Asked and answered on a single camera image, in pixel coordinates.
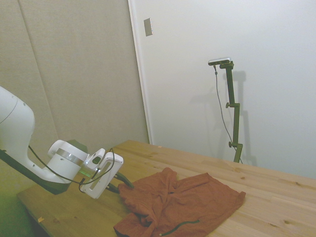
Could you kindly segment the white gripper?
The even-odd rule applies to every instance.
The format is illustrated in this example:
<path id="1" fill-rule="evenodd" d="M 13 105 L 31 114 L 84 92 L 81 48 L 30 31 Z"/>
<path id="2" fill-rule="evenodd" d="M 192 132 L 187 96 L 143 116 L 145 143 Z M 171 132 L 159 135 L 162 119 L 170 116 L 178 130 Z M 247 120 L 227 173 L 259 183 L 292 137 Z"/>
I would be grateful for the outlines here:
<path id="1" fill-rule="evenodd" d="M 134 185 L 121 173 L 119 169 L 123 165 L 123 157 L 114 152 L 97 152 L 92 155 L 84 167 L 90 172 L 88 181 L 80 185 L 80 191 L 94 199 L 109 190 L 112 193 L 119 194 L 119 189 L 111 184 L 113 178 L 124 182 L 128 187 L 134 188 Z"/>

